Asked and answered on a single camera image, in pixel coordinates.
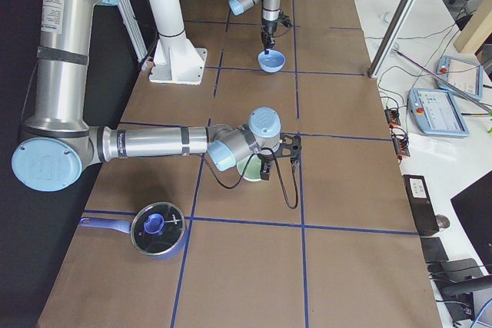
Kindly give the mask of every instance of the dark background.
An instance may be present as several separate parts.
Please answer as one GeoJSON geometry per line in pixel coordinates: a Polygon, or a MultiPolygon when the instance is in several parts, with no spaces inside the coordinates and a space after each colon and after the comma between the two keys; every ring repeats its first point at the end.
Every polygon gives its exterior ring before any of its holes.
{"type": "MultiPolygon", "coordinates": [[[[131,0],[153,24],[146,0],[131,0]]],[[[10,160],[29,77],[36,63],[42,0],[1,0],[0,13],[0,327],[35,326],[70,244],[100,165],[69,188],[42,193],[21,184],[10,160]]],[[[155,32],[142,27],[150,45],[155,32]]],[[[138,63],[117,7],[95,7],[84,119],[115,128],[138,76],[138,63]]],[[[33,113],[35,86],[25,117],[33,113]]]]}

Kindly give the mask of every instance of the pot handle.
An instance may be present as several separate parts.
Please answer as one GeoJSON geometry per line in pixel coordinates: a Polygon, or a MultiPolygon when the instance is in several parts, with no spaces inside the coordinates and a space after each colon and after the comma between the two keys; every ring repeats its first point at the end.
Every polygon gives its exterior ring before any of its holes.
{"type": "Polygon", "coordinates": [[[83,217],[78,222],[82,227],[108,228],[109,230],[119,230],[124,234],[129,234],[131,222],[128,220],[116,220],[106,218],[83,217]]]}

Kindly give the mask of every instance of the brown tiled surface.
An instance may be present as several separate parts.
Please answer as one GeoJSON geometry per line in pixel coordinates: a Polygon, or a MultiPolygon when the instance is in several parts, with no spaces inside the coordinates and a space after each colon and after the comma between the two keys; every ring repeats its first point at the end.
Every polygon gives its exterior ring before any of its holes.
{"type": "MultiPolygon", "coordinates": [[[[259,6],[233,18],[227,0],[181,0],[188,38],[208,49],[203,82],[153,84],[141,73],[120,128],[238,126],[271,106],[283,131],[302,134],[299,207],[284,203],[274,166],[270,181],[228,191],[199,157],[104,164],[88,215],[130,220],[170,201],[189,217],[189,243],[158,261],[126,234],[78,229],[40,328],[438,326],[377,86],[364,77],[364,36],[347,29],[359,27],[354,2],[282,2],[297,27],[277,39],[282,72],[268,74],[259,6]]],[[[293,203],[290,162],[279,162],[293,203]]]]}

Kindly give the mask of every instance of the white table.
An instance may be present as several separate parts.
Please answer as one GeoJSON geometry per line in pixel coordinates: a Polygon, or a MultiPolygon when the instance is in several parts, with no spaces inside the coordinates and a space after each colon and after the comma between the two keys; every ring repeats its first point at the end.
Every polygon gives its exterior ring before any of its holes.
{"type": "MultiPolygon", "coordinates": [[[[371,60],[374,58],[381,43],[381,40],[372,38],[382,38],[384,36],[399,1],[355,0],[371,60]]],[[[454,20],[441,0],[417,0],[398,37],[427,36],[442,31],[453,24],[454,20]]],[[[397,43],[403,54],[413,58],[421,65],[425,65],[448,31],[450,29],[429,38],[398,39],[397,43]]],[[[459,31],[455,25],[444,39],[439,51],[428,62],[428,69],[435,70],[437,61],[443,53],[447,42],[450,38],[456,38],[458,35],[459,31]]],[[[449,44],[444,54],[456,56],[465,61],[477,62],[475,55],[458,53],[453,46],[453,42],[449,44]]],[[[405,61],[402,57],[392,54],[384,61],[379,76],[395,65],[402,67],[413,75],[418,75],[421,72],[418,67],[405,61]]],[[[485,77],[484,83],[490,84],[489,78],[485,77]]],[[[382,78],[381,87],[403,95],[405,100],[407,99],[408,91],[412,87],[437,87],[436,82],[430,77],[419,78],[416,85],[413,86],[415,80],[415,77],[393,68],[382,78]]],[[[492,103],[492,90],[484,90],[482,102],[492,103]]],[[[400,105],[406,104],[397,95],[388,95],[395,98],[400,105]]],[[[468,101],[457,98],[457,103],[461,112],[483,113],[478,107],[468,101]]],[[[390,107],[395,106],[391,101],[388,104],[390,107]]],[[[411,157],[402,160],[400,165],[401,173],[423,175],[434,207],[434,213],[443,214],[450,220],[451,226],[435,236],[441,239],[450,260],[474,258],[478,264],[482,264],[454,213],[450,199],[492,170],[492,155],[488,154],[492,145],[492,136],[487,133],[487,130],[492,127],[492,122],[489,118],[465,117],[470,136],[466,138],[444,138],[422,135],[413,118],[407,118],[407,110],[405,108],[400,109],[400,119],[403,128],[407,124],[411,154],[411,157]]],[[[488,274],[485,269],[482,269],[482,272],[488,274]]],[[[451,318],[444,304],[439,303],[438,308],[443,327],[451,327],[451,318]]]]}

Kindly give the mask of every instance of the white sticker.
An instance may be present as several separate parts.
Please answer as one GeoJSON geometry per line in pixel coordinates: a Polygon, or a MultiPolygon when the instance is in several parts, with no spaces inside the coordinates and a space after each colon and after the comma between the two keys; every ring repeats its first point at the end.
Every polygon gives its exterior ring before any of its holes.
{"type": "Polygon", "coordinates": [[[411,178],[410,187],[412,189],[412,195],[416,198],[427,199],[427,194],[425,193],[424,182],[422,180],[411,178]]]}
{"type": "Polygon", "coordinates": [[[64,0],[43,0],[41,31],[61,34],[64,0]]]}

